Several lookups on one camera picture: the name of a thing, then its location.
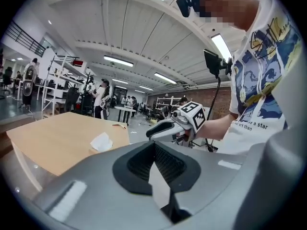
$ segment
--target brick wall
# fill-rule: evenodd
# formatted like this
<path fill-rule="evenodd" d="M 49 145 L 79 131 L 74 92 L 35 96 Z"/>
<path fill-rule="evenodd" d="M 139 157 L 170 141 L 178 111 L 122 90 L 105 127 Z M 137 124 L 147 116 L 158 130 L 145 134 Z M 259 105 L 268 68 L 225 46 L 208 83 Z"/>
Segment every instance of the brick wall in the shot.
<path fill-rule="evenodd" d="M 216 88 L 214 89 L 205 89 L 205 90 L 191 90 L 191 91 L 182 91 L 182 92 L 171 92 L 168 93 L 168 98 L 174 96 L 175 98 L 181 98 L 184 95 L 187 98 L 192 98 L 194 102 L 200 103 L 203 106 L 210 107 Z M 157 94 L 148 96 L 147 103 L 152 106 L 157 98 L 165 97 L 164 94 Z M 230 87 L 220 88 L 215 104 L 213 106 L 213 119 L 221 118 L 229 114 L 229 105 L 231 101 L 231 90 Z"/>

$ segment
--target graphic print t-shirt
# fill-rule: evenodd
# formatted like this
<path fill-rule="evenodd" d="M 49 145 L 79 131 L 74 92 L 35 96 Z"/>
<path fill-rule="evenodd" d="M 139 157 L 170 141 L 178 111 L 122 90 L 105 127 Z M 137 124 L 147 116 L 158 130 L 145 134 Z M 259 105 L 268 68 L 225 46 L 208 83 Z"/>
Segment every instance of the graphic print t-shirt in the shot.
<path fill-rule="evenodd" d="M 260 0 L 256 19 L 234 55 L 229 110 L 239 117 L 219 153 L 244 154 L 287 128 L 271 92 L 295 67 L 302 51 L 303 41 L 285 8 L 277 0 Z"/>

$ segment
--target white shelving unit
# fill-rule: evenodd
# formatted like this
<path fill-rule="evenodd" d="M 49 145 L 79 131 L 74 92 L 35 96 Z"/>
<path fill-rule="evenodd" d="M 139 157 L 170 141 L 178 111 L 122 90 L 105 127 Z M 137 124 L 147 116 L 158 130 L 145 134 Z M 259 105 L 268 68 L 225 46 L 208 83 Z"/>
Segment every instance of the white shelving unit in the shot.
<path fill-rule="evenodd" d="M 82 83 L 71 79 L 67 76 L 61 75 L 61 73 L 63 72 L 63 69 L 67 69 L 69 72 L 73 73 L 75 76 L 77 76 L 78 78 L 80 77 L 86 77 L 86 75 L 84 73 L 81 73 L 78 69 L 76 69 L 73 65 L 71 65 L 69 62 L 66 61 L 67 56 L 64 58 L 64 60 L 59 60 L 58 58 L 56 59 L 57 56 L 55 56 L 53 58 L 53 60 L 51 61 L 51 64 L 48 68 L 48 74 L 45 80 L 45 85 L 44 85 L 44 89 L 43 89 L 43 101 L 42 101 L 42 118 L 45 117 L 50 117 L 49 115 L 44 114 L 44 110 L 52 103 L 52 116 L 54 116 L 55 113 L 55 104 L 56 102 L 62 103 L 64 104 L 66 100 L 64 99 L 56 99 L 56 92 L 58 91 L 63 91 L 63 92 L 68 92 L 68 90 L 60 90 L 58 89 L 58 84 L 59 84 L 59 80 L 65 80 L 65 81 L 69 81 L 73 84 L 76 85 L 82 85 Z M 54 73 L 54 69 L 52 67 L 52 63 L 55 62 L 59 65 L 61 65 L 60 69 L 58 69 L 58 73 Z M 51 88 L 46 86 L 47 81 L 48 81 L 48 76 L 54 76 L 56 78 L 55 80 L 55 88 Z M 49 95 L 52 95 L 52 98 L 47 98 L 47 90 L 54 90 L 52 94 L 48 93 Z"/>
<path fill-rule="evenodd" d="M 171 106 L 176 106 L 176 107 L 180 107 L 180 105 L 174 105 L 173 101 L 180 101 L 180 98 L 175 98 L 174 96 L 172 96 L 172 98 L 157 98 L 157 104 L 155 105 L 155 108 L 158 110 L 161 110 L 162 108 L 158 108 L 158 106 L 160 105 L 171 105 Z"/>

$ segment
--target light wood tabletop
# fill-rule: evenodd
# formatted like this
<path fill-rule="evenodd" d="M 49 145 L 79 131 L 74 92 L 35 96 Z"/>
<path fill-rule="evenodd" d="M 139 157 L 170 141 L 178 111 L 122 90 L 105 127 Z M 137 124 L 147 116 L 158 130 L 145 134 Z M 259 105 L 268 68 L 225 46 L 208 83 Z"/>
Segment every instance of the light wood tabletop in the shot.
<path fill-rule="evenodd" d="M 21 151 L 38 166 L 59 176 L 98 153 L 90 143 L 103 132 L 113 141 L 112 149 L 129 145 L 128 130 L 113 124 L 118 122 L 64 113 L 9 130 L 7 135 L 17 157 Z"/>

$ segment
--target electrical cord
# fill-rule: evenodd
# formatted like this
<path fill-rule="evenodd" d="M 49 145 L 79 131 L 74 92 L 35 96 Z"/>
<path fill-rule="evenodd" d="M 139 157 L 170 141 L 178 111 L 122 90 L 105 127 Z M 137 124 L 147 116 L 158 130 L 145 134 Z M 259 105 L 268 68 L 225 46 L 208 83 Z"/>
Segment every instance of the electrical cord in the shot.
<path fill-rule="evenodd" d="M 207 120 L 209 120 L 209 117 L 210 117 L 211 111 L 213 109 L 213 106 L 214 106 L 217 94 L 218 94 L 218 92 L 220 90 L 220 86 L 221 86 L 221 79 L 220 79 L 220 77 L 218 77 L 218 83 L 217 83 L 216 92 L 215 92 L 214 98 L 213 98 L 211 106 L 210 106 L 210 110 L 209 110 L 209 113 L 208 113 L 208 116 L 207 116 Z M 213 152 L 212 143 L 209 144 L 207 138 L 205 140 L 206 140 L 206 145 L 207 145 L 208 151 L 209 152 Z"/>

